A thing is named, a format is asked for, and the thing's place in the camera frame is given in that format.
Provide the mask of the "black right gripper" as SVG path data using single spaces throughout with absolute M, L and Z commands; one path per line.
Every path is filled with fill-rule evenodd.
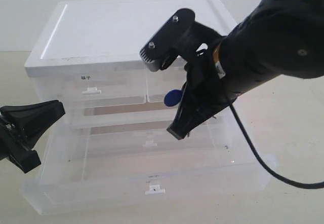
M 184 139 L 193 129 L 228 107 L 224 87 L 216 71 L 213 51 L 224 39 L 215 30 L 194 22 L 192 34 L 199 42 L 206 44 L 187 58 L 186 82 L 175 117 L 167 132 L 177 140 Z

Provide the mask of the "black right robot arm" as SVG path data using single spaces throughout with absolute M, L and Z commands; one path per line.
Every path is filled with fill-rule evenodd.
M 182 99 L 167 129 L 179 140 L 281 74 L 322 77 L 323 0 L 261 0 L 229 35 L 186 61 Z

